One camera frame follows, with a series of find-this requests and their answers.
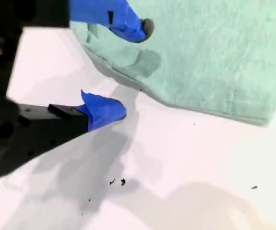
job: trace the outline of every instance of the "blue tape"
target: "blue tape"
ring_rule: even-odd
[[[126,0],[70,0],[69,7],[72,21],[101,24],[129,42],[146,38],[140,18]],[[113,12],[112,24],[108,11]]]
[[[89,116],[89,131],[121,120],[126,116],[126,108],[115,99],[84,93],[83,91],[81,91],[81,96],[85,104],[77,106],[76,109]]]

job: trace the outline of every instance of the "blue fingertip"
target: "blue fingertip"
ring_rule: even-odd
[[[81,91],[81,96],[85,104],[77,106],[76,109],[89,116],[89,132],[126,116],[126,108],[118,100],[83,91]]]

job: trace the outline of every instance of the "white surface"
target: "white surface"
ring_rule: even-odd
[[[126,119],[0,179],[0,230],[276,230],[276,116],[165,107],[101,74],[70,31],[25,31],[8,96],[78,105],[80,89],[121,100]]]

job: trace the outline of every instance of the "dirt speck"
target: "dirt speck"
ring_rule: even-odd
[[[122,186],[124,186],[126,184],[126,180],[125,179],[122,179],[121,182],[122,182]]]
[[[110,185],[112,185],[115,182],[115,178],[113,179],[113,181],[109,182]]]

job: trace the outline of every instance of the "green towel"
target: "green towel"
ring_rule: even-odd
[[[88,55],[170,105],[266,125],[276,109],[276,0],[129,0],[141,44],[72,22]]]

